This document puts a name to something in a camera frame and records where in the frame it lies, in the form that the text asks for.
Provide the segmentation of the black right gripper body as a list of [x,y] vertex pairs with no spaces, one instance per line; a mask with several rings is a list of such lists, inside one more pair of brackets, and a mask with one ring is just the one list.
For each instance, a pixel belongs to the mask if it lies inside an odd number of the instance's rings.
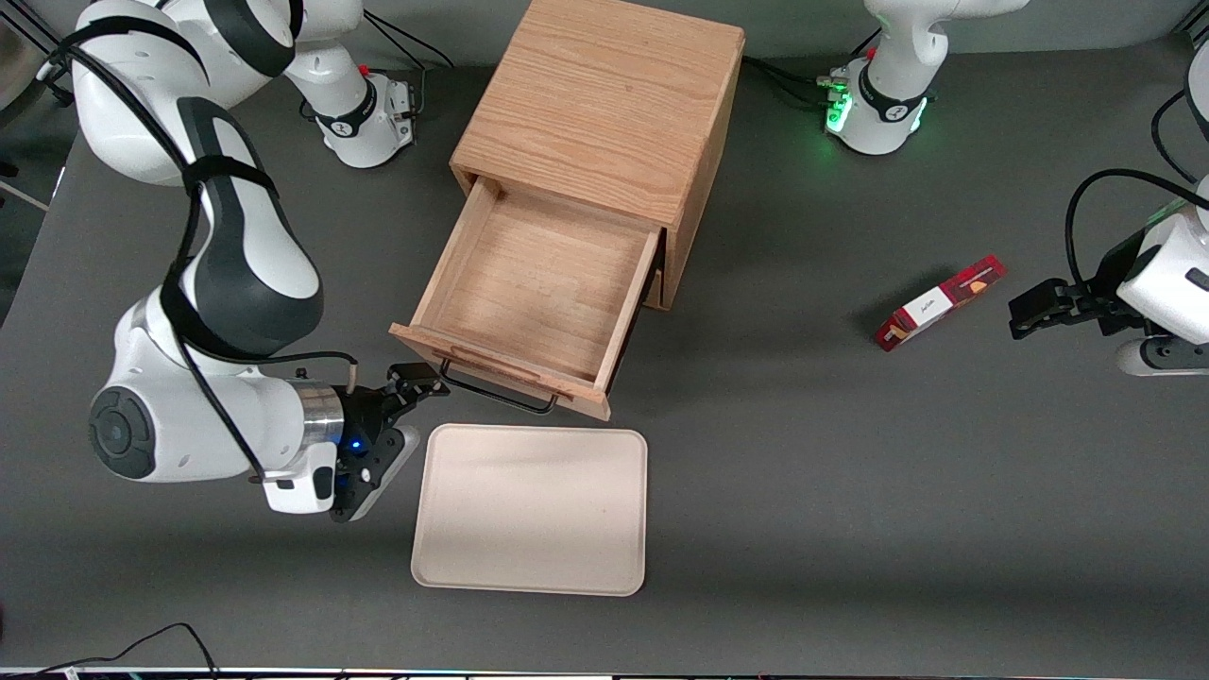
[[397,430],[397,421],[404,410],[397,398],[387,394],[387,390],[368,390],[358,387],[351,394],[341,394],[345,408],[345,431],[337,444],[337,455],[349,451],[357,442],[372,445],[381,431]]

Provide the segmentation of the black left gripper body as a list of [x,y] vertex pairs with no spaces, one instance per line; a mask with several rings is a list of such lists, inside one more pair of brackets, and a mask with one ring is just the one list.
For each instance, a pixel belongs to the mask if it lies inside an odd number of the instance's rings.
[[1144,231],[1133,232],[1130,237],[1106,250],[1101,255],[1097,272],[1087,280],[1080,273],[1074,235],[1069,236],[1069,267],[1071,275],[1082,281],[1074,284],[1077,293],[1071,325],[1094,321],[1101,335],[1111,336],[1127,329],[1141,329],[1146,324],[1143,315],[1124,302],[1117,292],[1134,266],[1144,236]]

